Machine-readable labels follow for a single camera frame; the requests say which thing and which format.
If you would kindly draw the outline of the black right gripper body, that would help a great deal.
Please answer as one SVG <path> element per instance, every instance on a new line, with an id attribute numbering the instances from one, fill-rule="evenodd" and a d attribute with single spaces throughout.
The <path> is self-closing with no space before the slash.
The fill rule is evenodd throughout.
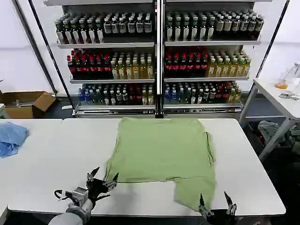
<path id="1" fill-rule="evenodd" d="M 211 210 L 206 220 L 210 225 L 235 225 L 236 217 L 226 209 Z"/>

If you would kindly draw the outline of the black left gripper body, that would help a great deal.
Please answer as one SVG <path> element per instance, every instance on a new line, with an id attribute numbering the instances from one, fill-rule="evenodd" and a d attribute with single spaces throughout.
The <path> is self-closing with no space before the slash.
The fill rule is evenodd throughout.
<path id="1" fill-rule="evenodd" d="M 95 203 L 98 200 L 109 197 L 108 187 L 105 186 L 103 180 L 94 178 L 93 180 L 87 180 L 86 186 L 88 189 L 88 198 Z"/>

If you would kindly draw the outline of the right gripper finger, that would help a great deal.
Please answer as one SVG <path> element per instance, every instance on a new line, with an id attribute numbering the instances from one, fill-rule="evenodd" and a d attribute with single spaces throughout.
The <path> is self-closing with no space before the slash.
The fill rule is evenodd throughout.
<path id="1" fill-rule="evenodd" d="M 226 192 L 224 192 L 224 194 L 225 194 L 226 202 L 227 202 L 227 205 L 228 205 L 228 209 L 227 209 L 227 212 L 226 212 L 227 215 L 235 215 L 237 205 L 232 202 L 230 196 Z"/>
<path id="2" fill-rule="evenodd" d="M 204 198 L 203 195 L 200 195 L 200 200 L 199 200 L 199 212 L 201 213 L 202 216 L 212 216 L 213 212 L 211 212 L 208 208 L 205 206 Z"/>

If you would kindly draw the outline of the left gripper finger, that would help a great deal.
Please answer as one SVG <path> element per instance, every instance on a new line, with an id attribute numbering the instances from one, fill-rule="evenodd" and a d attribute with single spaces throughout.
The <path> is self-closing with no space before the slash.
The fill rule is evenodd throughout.
<path id="1" fill-rule="evenodd" d="M 95 175 L 97 174 L 99 167 L 93 169 L 91 173 L 87 173 L 86 185 L 89 186 L 95 181 Z"/>
<path id="2" fill-rule="evenodd" d="M 116 175 L 114 176 L 114 178 L 112 180 L 104 182 L 104 186 L 107 189 L 114 189 L 117 186 L 118 176 L 119 176 L 119 173 L 116 173 Z"/>

